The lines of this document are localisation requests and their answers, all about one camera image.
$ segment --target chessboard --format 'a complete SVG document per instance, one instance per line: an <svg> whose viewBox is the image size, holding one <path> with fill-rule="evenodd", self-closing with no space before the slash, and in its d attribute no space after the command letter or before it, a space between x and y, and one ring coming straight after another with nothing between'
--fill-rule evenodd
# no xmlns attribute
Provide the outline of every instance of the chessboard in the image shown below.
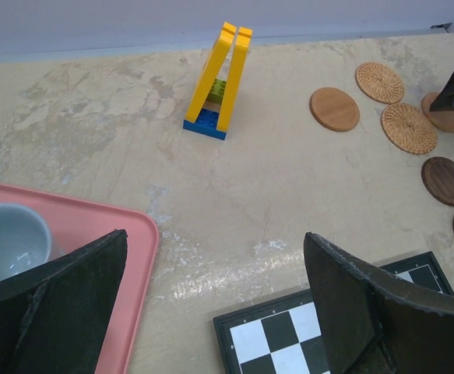
<svg viewBox="0 0 454 374"><path fill-rule="evenodd" d="M454 296L432 252L382 266ZM213 319L226 374L330 374L311 290Z"/></svg>

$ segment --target toy block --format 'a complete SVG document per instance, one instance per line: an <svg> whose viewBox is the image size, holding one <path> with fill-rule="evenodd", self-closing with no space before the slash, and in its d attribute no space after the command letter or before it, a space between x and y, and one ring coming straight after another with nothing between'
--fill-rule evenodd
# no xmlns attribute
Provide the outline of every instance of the toy block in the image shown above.
<svg viewBox="0 0 454 374"><path fill-rule="evenodd" d="M209 90L209 94L206 100L211 103L221 104L226 85L227 81L215 79L213 85L211 86L211 90Z"/></svg>
<svg viewBox="0 0 454 374"><path fill-rule="evenodd" d="M187 113L185 114L185 120L195 122L199 116L202 105L206 101L211 86L213 85L218 72L220 72L223 61L225 61L228 51L234 42L236 30L237 27L230 25L228 22L223 24L220 36L216 39L213 48L209 53L209 57L206 60L206 64L204 64L204 67L202 68L201 75L195 86L194 94L192 95L192 100L188 106Z"/></svg>
<svg viewBox="0 0 454 374"><path fill-rule="evenodd" d="M245 27L239 27L239 33L235 40L234 53L228 71L227 85L221 101L220 118L218 119L217 129L227 132L234 111L235 97L241 82L242 70L244 68L245 58L248 55L249 44L251 43L252 30Z"/></svg>
<svg viewBox="0 0 454 374"><path fill-rule="evenodd" d="M225 140L227 136L226 132L216 130L216 124L218 123L218 113L215 111L209 111L207 109L201 109L199 116L195 122L183 121L183 128L185 130L197 132L199 134L211 136L220 140Z"/></svg>

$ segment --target white cup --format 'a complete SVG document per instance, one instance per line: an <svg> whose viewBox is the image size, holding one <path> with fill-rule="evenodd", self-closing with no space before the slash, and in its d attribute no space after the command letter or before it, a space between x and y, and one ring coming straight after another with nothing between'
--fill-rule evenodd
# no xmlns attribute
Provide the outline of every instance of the white cup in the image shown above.
<svg viewBox="0 0 454 374"><path fill-rule="evenodd" d="M0 203L0 281L62 256L40 214Z"/></svg>

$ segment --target green lego block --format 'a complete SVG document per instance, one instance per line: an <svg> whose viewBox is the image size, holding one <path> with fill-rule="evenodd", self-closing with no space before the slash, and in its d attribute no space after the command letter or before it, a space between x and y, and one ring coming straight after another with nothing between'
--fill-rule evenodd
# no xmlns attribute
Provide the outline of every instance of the green lego block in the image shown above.
<svg viewBox="0 0 454 374"><path fill-rule="evenodd" d="M225 94L226 85L227 81L215 79L213 85L211 86L211 90L209 90L206 100L211 103L221 104L221 101L223 100L223 94Z"/></svg>

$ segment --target chessboard border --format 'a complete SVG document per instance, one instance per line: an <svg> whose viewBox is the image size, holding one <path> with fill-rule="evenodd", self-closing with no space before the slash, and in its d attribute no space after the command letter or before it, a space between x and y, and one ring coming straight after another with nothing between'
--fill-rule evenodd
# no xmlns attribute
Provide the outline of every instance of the chessboard border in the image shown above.
<svg viewBox="0 0 454 374"><path fill-rule="evenodd" d="M394 263L380 266L380 268L394 274L395 271L397 271L398 273L408 271L405 270L406 268L413 270L416 267L416 264L419 266L431 266L431 270L433 271L433 273L435 273L435 276L438 277L438 283L442 288L442 292L446 295L454 296L454 292L452 290L452 287L450 286L450 283L446 279L442 268L439 266L435 254L431 251L421 253L420 255L411 256L406 259L401 259L399 261L395 261ZM280 312L284 312L299 305L308 304L310 302L313 302L313 297L311 295L311 289L308 288L303 291L294 292L290 295L275 298L273 300L262 302L257 305L249 306L247 308L239 309L222 316L214 317L213 325L216 331L218 345L220 346L221 359L223 361L225 373L241 374L237 355L231 354L232 350L230 346L233 344L232 336L230 334L231 327L240 326L243 323L271 316L273 315L272 310L274 309L276 310L276 314L278 314Z"/></svg>

